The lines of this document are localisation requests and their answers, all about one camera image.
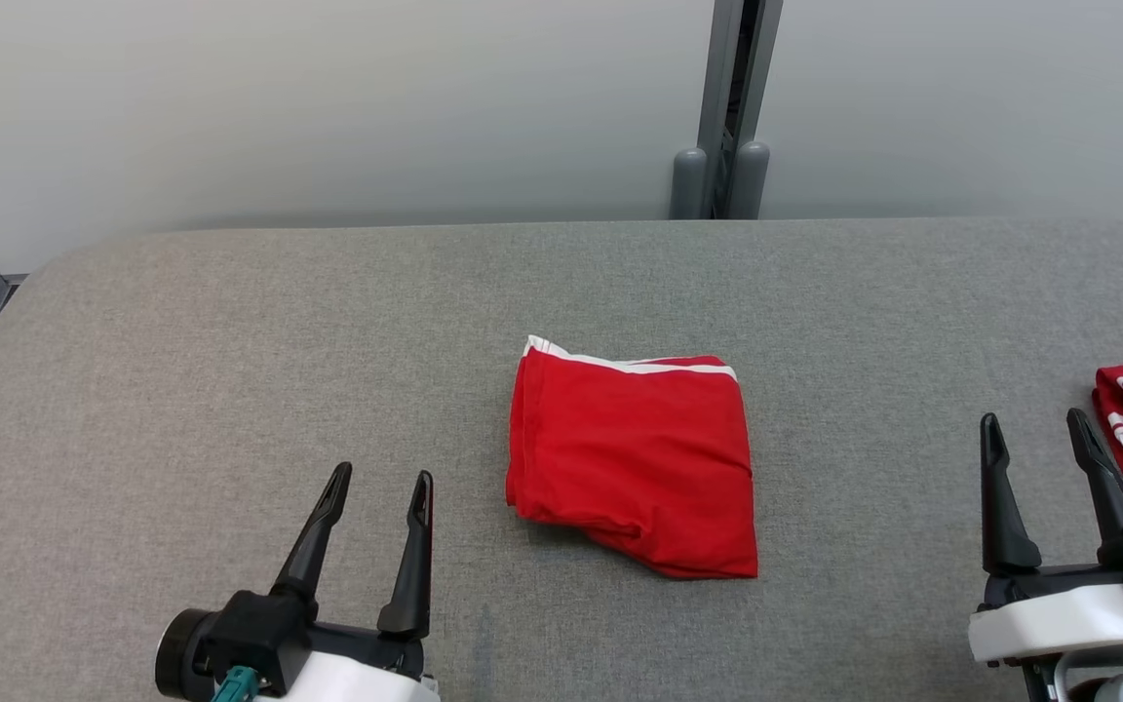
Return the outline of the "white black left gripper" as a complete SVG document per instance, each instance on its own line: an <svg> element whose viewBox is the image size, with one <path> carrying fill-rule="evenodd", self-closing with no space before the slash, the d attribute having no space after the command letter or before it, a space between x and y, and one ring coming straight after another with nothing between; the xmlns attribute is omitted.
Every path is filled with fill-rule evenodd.
<svg viewBox="0 0 1123 702"><path fill-rule="evenodd" d="M314 600L331 529L351 484L351 462L340 462L307 517L270 589L271 596ZM407 510L407 545L377 631L318 623L312 651L285 696L275 702L442 702L424 674L423 640L431 632L433 476L420 471Z"/></svg>

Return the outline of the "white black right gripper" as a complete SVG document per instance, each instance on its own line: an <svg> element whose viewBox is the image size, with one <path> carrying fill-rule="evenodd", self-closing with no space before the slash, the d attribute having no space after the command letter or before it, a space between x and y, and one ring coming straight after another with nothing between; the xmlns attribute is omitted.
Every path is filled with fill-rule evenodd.
<svg viewBox="0 0 1123 702"><path fill-rule="evenodd" d="M1080 408L1066 413L1074 461L1086 476L1101 534L1098 565L1043 567L1008 477L997 416L982 416L982 569L989 574L968 622L973 658L1030 659L1123 644L1123 475Z"/></svg>

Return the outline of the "red white sports shorts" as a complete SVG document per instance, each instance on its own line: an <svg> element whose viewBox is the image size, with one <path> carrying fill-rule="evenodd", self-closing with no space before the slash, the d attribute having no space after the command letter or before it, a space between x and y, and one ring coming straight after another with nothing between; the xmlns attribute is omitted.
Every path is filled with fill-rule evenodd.
<svg viewBox="0 0 1123 702"><path fill-rule="evenodd" d="M743 391L715 356L608 361L530 336L509 410L505 502L672 578L755 578Z"/></svg>

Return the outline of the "grey metal partition post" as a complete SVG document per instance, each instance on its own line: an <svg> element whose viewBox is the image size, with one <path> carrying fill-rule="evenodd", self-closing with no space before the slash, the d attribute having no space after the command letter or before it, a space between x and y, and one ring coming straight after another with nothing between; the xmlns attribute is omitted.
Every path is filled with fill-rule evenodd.
<svg viewBox="0 0 1123 702"><path fill-rule="evenodd" d="M757 137L785 0L714 0L699 142L674 157L672 219L757 219L772 148Z"/></svg>

